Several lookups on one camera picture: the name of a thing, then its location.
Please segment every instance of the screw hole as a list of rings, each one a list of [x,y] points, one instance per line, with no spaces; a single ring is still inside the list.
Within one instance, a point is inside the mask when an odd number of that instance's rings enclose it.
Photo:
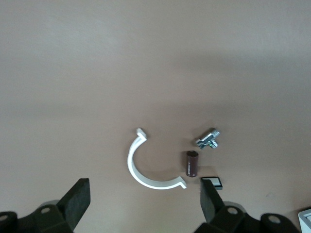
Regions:
[[[233,207],[229,207],[228,208],[228,212],[231,213],[232,215],[237,215],[238,214],[237,209],[235,209]]]
[[[47,207],[47,208],[44,208],[44,209],[42,209],[41,210],[41,213],[42,214],[45,214],[45,213],[47,213],[48,211],[50,211],[51,209],[49,208],[49,207]]]
[[[0,216],[0,222],[5,221],[8,218],[8,215]]]
[[[268,219],[272,222],[272,223],[275,223],[275,224],[280,224],[281,223],[281,220],[277,217],[277,216],[274,216],[274,215],[270,215],[268,217]]]

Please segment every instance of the black plastic part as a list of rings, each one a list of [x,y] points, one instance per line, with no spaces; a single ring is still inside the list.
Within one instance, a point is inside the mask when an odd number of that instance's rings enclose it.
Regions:
[[[258,221],[235,206],[225,206],[210,180],[201,179],[201,207],[207,222],[195,233],[299,233],[282,215],[264,214]],[[269,216],[278,221],[272,222]]]
[[[218,176],[205,176],[205,177],[202,177],[201,179],[202,180],[209,180],[209,179],[213,179],[213,178],[216,178],[219,181],[219,185],[213,184],[215,189],[216,190],[222,190],[223,189],[223,184],[222,184],[222,182],[221,182],[221,180],[220,180],[220,178]]]
[[[89,204],[89,179],[79,179],[56,205],[41,206],[20,219],[15,212],[1,212],[7,218],[0,221],[0,233],[73,233]]]
[[[230,208],[236,210],[236,213],[231,214],[229,212]],[[217,213],[210,224],[217,226],[218,229],[223,230],[224,232],[234,233],[244,220],[244,217],[244,213],[239,208],[234,206],[225,206]]]
[[[212,181],[201,179],[201,208],[207,223],[210,223],[225,206]]]
[[[73,230],[91,202],[89,179],[79,181],[56,204],[65,221]]]

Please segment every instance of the metal connector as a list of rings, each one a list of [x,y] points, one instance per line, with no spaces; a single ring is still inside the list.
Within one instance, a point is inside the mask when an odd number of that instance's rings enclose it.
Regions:
[[[218,137],[219,134],[220,133],[216,129],[211,128],[208,131],[206,136],[204,136],[202,139],[198,139],[196,141],[196,144],[201,149],[205,148],[206,146],[209,146],[209,147],[214,149],[214,148],[218,147],[218,143],[215,141],[215,138]]]

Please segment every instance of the c-shaped bracket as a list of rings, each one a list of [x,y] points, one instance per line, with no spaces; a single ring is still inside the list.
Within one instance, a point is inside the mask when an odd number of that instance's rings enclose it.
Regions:
[[[177,186],[181,186],[182,188],[187,188],[186,182],[180,176],[173,179],[173,180],[170,180],[170,181],[154,181],[154,180],[150,180],[147,177],[143,176],[137,170],[137,168],[134,165],[134,160],[133,160],[134,152],[136,151],[136,149],[141,144],[143,144],[145,141],[147,141],[147,135],[145,134],[145,132],[141,128],[138,128],[136,130],[136,133],[137,133],[138,137],[132,143],[130,150],[128,152],[128,157],[127,157],[128,169],[129,169],[131,175],[135,178],[135,180],[137,180],[142,185],[144,185],[148,188],[153,188],[153,189],[163,190],[163,189],[175,188]]]

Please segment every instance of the brown capacitor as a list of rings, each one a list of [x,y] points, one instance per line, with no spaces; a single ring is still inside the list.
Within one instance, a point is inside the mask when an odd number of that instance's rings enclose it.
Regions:
[[[194,150],[187,151],[187,176],[196,177],[198,175],[198,152]]]

